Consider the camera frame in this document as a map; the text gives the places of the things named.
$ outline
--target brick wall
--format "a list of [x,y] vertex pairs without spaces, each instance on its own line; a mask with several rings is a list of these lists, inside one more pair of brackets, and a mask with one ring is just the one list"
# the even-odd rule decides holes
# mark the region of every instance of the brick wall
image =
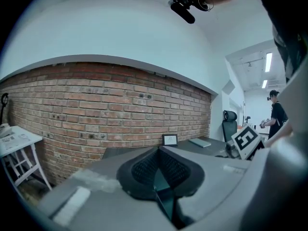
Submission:
[[0,84],[4,121],[43,137],[37,152],[50,182],[100,160],[107,147],[209,135],[211,95],[169,77],[99,63],[45,66]]

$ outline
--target black office chair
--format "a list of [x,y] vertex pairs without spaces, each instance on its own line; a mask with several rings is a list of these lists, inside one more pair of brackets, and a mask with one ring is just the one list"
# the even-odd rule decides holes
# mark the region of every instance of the black office chair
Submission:
[[237,132],[237,114],[233,111],[224,111],[224,120],[222,121],[223,137],[225,142],[230,141],[231,136]]

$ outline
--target ceiling light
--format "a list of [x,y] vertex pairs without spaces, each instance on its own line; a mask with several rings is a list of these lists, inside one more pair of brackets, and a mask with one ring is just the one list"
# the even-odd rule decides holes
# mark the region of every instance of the ceiling light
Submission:
[[265,88],[265,87],[266,87],[267,82],[268,82],[268,80],[267,80],[267,79],[265,79],[265,80],[263,81],[262,88]]
[[266,54],[266,66],[265,66],[265,72],[270,71],[270,65],[271,65],[271,58],[273,56],[273,53],[267,53]]

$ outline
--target gray desk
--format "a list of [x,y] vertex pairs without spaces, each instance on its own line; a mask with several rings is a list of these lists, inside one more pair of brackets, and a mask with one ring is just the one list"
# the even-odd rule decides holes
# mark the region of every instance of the gray desk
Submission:
[[[225,142],[210,139],[205,136],[199,137],[199,139],[210,142],[211,145],[205,148],[202,148],[189,141],[179,141],[178,145],[173,146],[173,148],[177,148],[177,149],[188,151],[188,152],[208,155],[208,156],[216,156],[216,155],[227,156],[224,150],[225,145],[226,145]],[[127,152],[133,152],[133,151],[137,151],[140,149],[146,149],[146,148],[153,148],[153,146],[137,147],[137,148],[107,148],[104,153],[103,159],[116,156],[116,155],[121,155]]]

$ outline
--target desk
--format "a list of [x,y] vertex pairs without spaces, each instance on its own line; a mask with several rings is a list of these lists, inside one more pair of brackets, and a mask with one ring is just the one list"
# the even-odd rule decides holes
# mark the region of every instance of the desk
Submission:
[[[13,146],[8,146],[6,141],[9,141],[13,143]],[[8,177],[10,178],[10,175],[8,174],[7,170],[6,170],[6,165],[4,162],[4,157],[7,157],[10,166],[12,167],[14,173],[17,176],[17,180],[14,182],[15,186],[18,186],[21,182],[23,182],[24,180],[26,180],[34,171],[36,171],[37,169],[39,170],[40,174],[42,175],[46,185],[48,186],[48,188],[51,190],[51,186],[49,184],[49,182],[47,181],[47,178],[42,170],[42,167],[39,163],[39,159],[37,156],[37,153],[35,151],[35,145],[34,143],[41,141],[42,137],[33,134],[19,126],[14,126],[12,127],[12,135],[6,136],[4,138],[0,139],[0,158],[1,158],[1,162],[2,165],[5,169],[5,172],[7,173]],[[35,165],[32,165],[32,163],[30,162],[29,158],[27,157],[24,148],[26,146],[30,146],[32,153],[33,153],[33,157],[35,160]],[[22,157],[24,158],[22,161],[19,160],[18,154],[16,153],[17,151],[21,152]],[[12,161],[12,154],[14,154],[16,160],[17,160],[17,164],[15,165]],[[24,168],[22,167],[23,163],[27,163],[29,170],[27,172],[24,171]],[[20,170],[22,172],[22,175],[18,172],[17,167],[20,167]]]
[[[225,153],[225,142],[214,140],[207,138],[205,136],[199,137],[199,139],[210,142],[211,145],[207,146],[205,148],[202,148],[192,142],[189,141],[179,141],[177,146],[173,146],[173,148],[178,148],[180,150],[188,151],[188,152],[193,152],[193,153],[198,153],[198,154],[203,154],[203,155],[208,155],[208,156],[216,156],[216,155],[221,155],[221,156],[227,156]],[[153,148],[153,146],[149,147],[135,147],[135,148],[107,148],[103,159],[112,157],[112,156],[117,156],[121,155],[127,152],[132,152],[132,151],[137,151],[141,149],[150,149]]]

